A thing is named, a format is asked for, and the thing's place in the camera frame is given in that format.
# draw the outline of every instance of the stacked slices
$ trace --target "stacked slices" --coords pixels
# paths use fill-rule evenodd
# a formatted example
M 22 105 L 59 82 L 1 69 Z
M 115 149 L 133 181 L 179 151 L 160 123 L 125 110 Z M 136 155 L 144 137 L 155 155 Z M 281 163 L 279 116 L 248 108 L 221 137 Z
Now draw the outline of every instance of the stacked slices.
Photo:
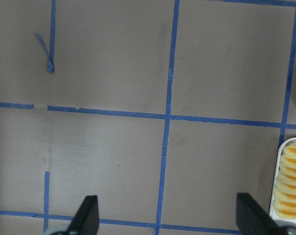
M 273 194 L 276 214 L 296 219 L 296 142 L 284 148 Z

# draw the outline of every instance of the beige surface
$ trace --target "beige surface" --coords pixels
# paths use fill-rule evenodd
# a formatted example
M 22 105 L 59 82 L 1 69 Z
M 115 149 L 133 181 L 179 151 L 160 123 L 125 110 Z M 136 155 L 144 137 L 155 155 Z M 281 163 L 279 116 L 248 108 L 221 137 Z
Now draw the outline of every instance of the beige surface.
M 162 223 L 236 229 L 237 192 L 269 209 L 279 129 L 171 123 Z
M 160 235 L 221 235 L 217 233 L 202 233 L 194 231 L 181 231 L 181 230 L 170 230 L 170 229 L 161 229 Z
M 49 48 L 50 1 L 0 1 L 0 102 L 47 102 L 51 77 L 34 32 Z
M 45 113 L 0 108 L 0 210 L 43 213 Z
M 103 219 L 155 222 L 163 120 L 53 113 L 51 123 L 51 214 L 73 216 L 97 194 Z
M 182 1 L 172 113 L 280 122 L 294 12 Z
M 55 228 L 63 225 L 68 225 L 69 221 L 50 220 L 49 227 Z M 100 224 L 97 235 L 151 235 L 154 229 L 140 228 L 123 225 Z
M 42 235 L 44 220 L 0 215 L 0 235 Z
M 58 0 L 50 104 L 164 113 L 173 1 Z

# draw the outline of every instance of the blue tape line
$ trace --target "blue tape line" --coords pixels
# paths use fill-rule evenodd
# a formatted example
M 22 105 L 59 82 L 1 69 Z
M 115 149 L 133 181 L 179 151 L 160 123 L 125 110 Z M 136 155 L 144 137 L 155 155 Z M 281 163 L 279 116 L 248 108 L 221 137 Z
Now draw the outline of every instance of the blue tape line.
M 14 109 L 34 109 L 33 104 L 16 104 L 16 103 L 1 103 L 0 108 L 14 108 Z
M 281 128 L 281 125 L 282 125 L 279 122 L 249 121 L 249 120 L 225 119 L 225 118 L 214 118 L 214 117 L 195 117 L 195 116 L 171 115 L 171 119 L 172 120 L 212 122 L 212 123 L 232 124 L 232 125 L 245 125 L 245 126 L 275 127 L 275 128 Z
M 238 230 L 190 227 L 190 226 L 179 226 L 179 225 L 169 225 L 169 224 L 163 224 L 162 229 L 195 231 L 195 232 L 204 232 L 204 233 L 218 233 L 218 234 L 241 234 L 241 232 Z
M 169 140 L 170 121 L 171 121 L 172 83 L 173 83 L 173 73 L 174 73 L 179 3 L 180 3 L 179 0 L 175 0 L 174 10 L 173 10 L 169 73 L 168 73 L 168 85 L 167 85 L 167 100 L 166 100 L 166 116 L 165 116 L 164 134 L 163 134 L 163 141 L 162 141 L 162 157 L 161 157 L 155 235 L 159 235 L 160 230 L 158 228 L 161 227 L 161 215 L 162 215 L 163 194 L 164 194 L 164 184 L 165 184 L 165 174 L 166 174 L 166 164 L 167 164 L 168 140 Z
M 294 129 L 294 130 L 296 130 L 296 124 L 286 124 L 286 129 Z
M 160 180 L 159 180 L 157 216 L 156 216 L 156 227 L 157 228 L 161 227 L 161 216 L 162 216 L 166 166 L 167 166 L 167 158 L 162 157 L 161 158 L 161 169 L 160 169 Z
M 279 138 L 279 146 L 283 143 L 284 137 L 285 137 L 285 128 L 286 128 L 288 111 L 289 111 L 291 87 L 292 87 L 294 64 L 295 64 L 295 54 L 296 54 L 296 9 L 295 9 L 295 17 L 294 17 L 294 25 L 293 25 L 289 70 L 288 70 L 286 89 L 285 89 L 284 108 L 283 108 L 283 114 L 282 114 L 282 126 L 281 126 L 280 138 Z
M 51 21 L 50 21 L 50 60 L 54 65 L 54 46 L 55 46 L 55 15 L 56 15 L 56 0 L 51 0 Z
M 49 219 L 72 220 L 73 217 L 65 215 L 49 215 Z
M 155 228 L 156 224 L 143 223 L 143 222 L 132 222 L 123 220 L 111 220 L 111 219 L 100 219 L 101 224 L 114 224 L 114 225 L 125 225 L 134 227 L 145 227 L 145 228 Z
M 225 2 L 233 3 L 248 3 L 258 5 L 273 5 L 273 6 L 296 6 L 296 2 L 293 1 L 279 1 L 279 0 L 223 0 Z
M 49 182 L 50 173 L 45 172 L 45 192 L 44 192 L 44 232 L 48 229 L 49 223 Z
M 111 110 L 101 110 L 101 109 L 84 109 L 84 108 L 77 109 L 73 107 L 59 107 L 59 106 L 48 106 L 48 111 L 82 113 L 82 114 L 99 114 L 99 115 L 111 115 L 111 116 L 134 117 L 134 118 L 165 119 L 164 114 L 148 114 L 148 113 L 135 113 L 135 112 L 111 111 Z
M 18 212 L 18 211 L 0 211 L 0 215 L 12 215 L 22 217 L 44 218 L 43 214 L 30 213 L 30 212 Z
M 36 37 L 38 38 L 42 48 L 44 49 L 45 53 L 46 53 L 46 56 L 47 56 L 47 59 L 48 59 L 48 72 L 49 73 L 53 73 L 53 63 L 49 57 L 49 54 L 48 54 L 48 51 L 47 51 L 47 48 L 46 48 L 46 45 L 44 43 L 44 41 L 42 40 L 41 36 L 38 34 L 38 33 L 34 33 L 36 35 Z

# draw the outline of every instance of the white tray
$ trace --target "white tray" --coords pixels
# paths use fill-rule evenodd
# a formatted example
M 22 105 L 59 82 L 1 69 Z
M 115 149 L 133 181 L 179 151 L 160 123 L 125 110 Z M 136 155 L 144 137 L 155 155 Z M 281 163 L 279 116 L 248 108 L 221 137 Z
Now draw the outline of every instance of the white tray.
M 276 178 L 278 175 L 278 171 L 279 171 L 279 164 L 280 164 L 280 159 L 281 159 L 281 154 L 283 154 L 283 150 L 286 146 L 288 146 L 289 144 L 296 142 L 296 138 L 290 138 L 286 141 L 284 141 L 281 146 L 279 147 L 279 151 L 277 154 L 277 159 L 276 159 L 276 167 L 275 167 L 275 175 L 274 175 L 274 184 L 276 183 Z M 271 196 L 271 204 L 270 204 L 270 211 L 269 211 L 269 215 L 270 217 L 279 225 L 279 226 L 285 226 L 285 225 L 292 225 L 296 227 L 296 219 L 282 219 L 280 218 L 276 213 L 275 210 L 272 206 L 274 201 L 274 196 L 273 196 L 273 188 L 272 188 L 272 196 Z

